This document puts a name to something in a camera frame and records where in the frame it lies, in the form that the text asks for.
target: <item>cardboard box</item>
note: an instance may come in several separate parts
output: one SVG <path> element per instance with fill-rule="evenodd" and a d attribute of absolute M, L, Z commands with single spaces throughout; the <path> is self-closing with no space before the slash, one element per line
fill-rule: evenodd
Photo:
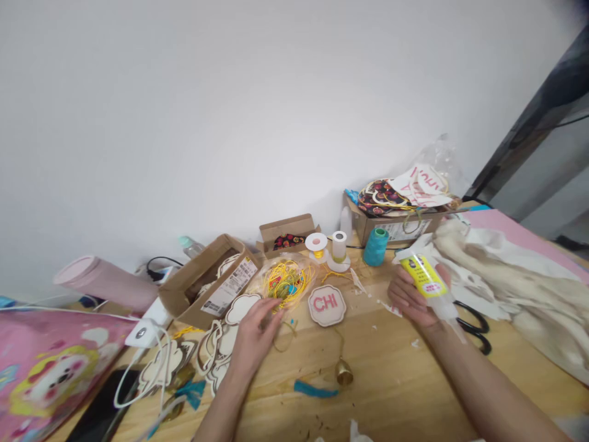
<path fill-rule="evenodd" d="M 411 215 L 405 225 L 405 230 L 410 233 L 405 233 L 403 230 L 403 223 L 407 216 L 403 214 L 398 218 L 369 218 L 366 213 L 361 211 L 359 207 L 354 204 L 352 199 L 344 192 L 344 197 L 350 206 L 352 211 L 352 222 L 356 233 L 358 233 L 358 239 L 360 244 L 365 246 L 370 237 L 370 232 L 375 228 L 383 228 L 387 230 L 388 244 L 389 246 L 398 246 L 399 248 L 409 247 L 415 242 L 415 240 L 424 233 L 431 233 L 442 222 L 442 218 L 446 215 L 466 212 L 469 210 L 467 207 L 462 207 L 454 211 L 447 212 L 434 212 L 429 214 L 423 214 L 422 220 L 419 221 L 417 215 Z"/>
<path fill-rule="evenodd" d="M 221 263 L 235 254 L 239 258 L 217 279 Z M 207 330 L 214 319 L 225 315 L 229 304 L 245 290 L 260 267 L 242 242 L 221 235 L 160 287 L 160 300 L 174 318 Z M 201 287 L 208 283 L 212 285 L 196 299 Z"/>
<path fill-rule="evenodd" d="M 319 224 L 315 227 L 311 214 L 304 214 L 281 221 L 275 221 L 260 226 L 260 233 L 262 234 L 262 240 L 264 242 L 257 241 L 256 247 L 261 252 L 264 252 L 268 259 L 276 258 L 280 256 L 282 252 L 302 252 L 303 250 L 307 250 L 304 242 L 293 247 L 287 247 L 286 249 L 274 250 L 274 241 L 276 241 L 276 238 L 280 235 L 288 233 L 306 237 L 315 232 L 321 232 L 321 227 L 319 227 Z"/>

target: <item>pink cutting mat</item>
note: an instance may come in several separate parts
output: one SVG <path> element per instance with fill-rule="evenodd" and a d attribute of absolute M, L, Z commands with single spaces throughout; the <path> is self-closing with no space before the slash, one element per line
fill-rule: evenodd
<path fill-rule="evenodd" d="M 498 210 L 465 212 L 463 215 L 471 222 L 472 227 L 500 230 L 505 234 L 509 242 L 550 258 L 562 267 L 572 271 L 583 283 L 589 284 L 589 273 L 581 266 Z"/>

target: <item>paper scrap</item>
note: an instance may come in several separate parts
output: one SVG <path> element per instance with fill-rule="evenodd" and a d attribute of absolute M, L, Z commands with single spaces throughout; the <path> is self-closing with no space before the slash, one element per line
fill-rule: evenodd
<path fill-rule="evenodd" d="M 382 305 L 384 306 L 385 309 L 389 310 L 392 314 L 396 314 L 398 317 L 403 317 L 403 313 L 401 313 L 397 307 L 392 307 L 392 306 L 387 305 L 385 303 L 382 303 Z"/>
<path fill-rule="evenodd" d="M 419 207 L 443 206 L 452 202 L 447 181 L 431 166 L 417 163 L 388 183 L 400 195 Z"/>
<path fill-rule="evenodd" d="M 350 267 L 350 273 L 352 274 L 352 278 L 354 279 L 354 285 L 360 289 L 360 293 L 362 293 L 362 292 L 367 293 L 366 289 L 364 288 L 364 286 L 360 282 L 358 275 L 356 274 L 356 272 L 354 272 L 354 269 L 351 267 Z"/>

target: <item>pink tumbler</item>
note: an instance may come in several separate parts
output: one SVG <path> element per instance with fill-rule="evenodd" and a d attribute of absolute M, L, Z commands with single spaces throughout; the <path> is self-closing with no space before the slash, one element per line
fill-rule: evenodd
<path fill-rule="evenodd" d="M 78 258 L 64 267 L 53 278 L 53 283 L 131 307 L 137 312 L 146 311 L 158 296 L 155 284 L 95 256 Z"/>

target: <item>teal thread spool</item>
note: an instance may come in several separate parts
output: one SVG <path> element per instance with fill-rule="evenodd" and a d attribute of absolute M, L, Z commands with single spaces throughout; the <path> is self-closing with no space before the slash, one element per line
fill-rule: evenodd
<path fill-rule="evenodd" d="M 381 228 L 372 229 L 364 249 L 364 262 L 369 266 L 378 267 L 385 260 L 388 232 Z"/>

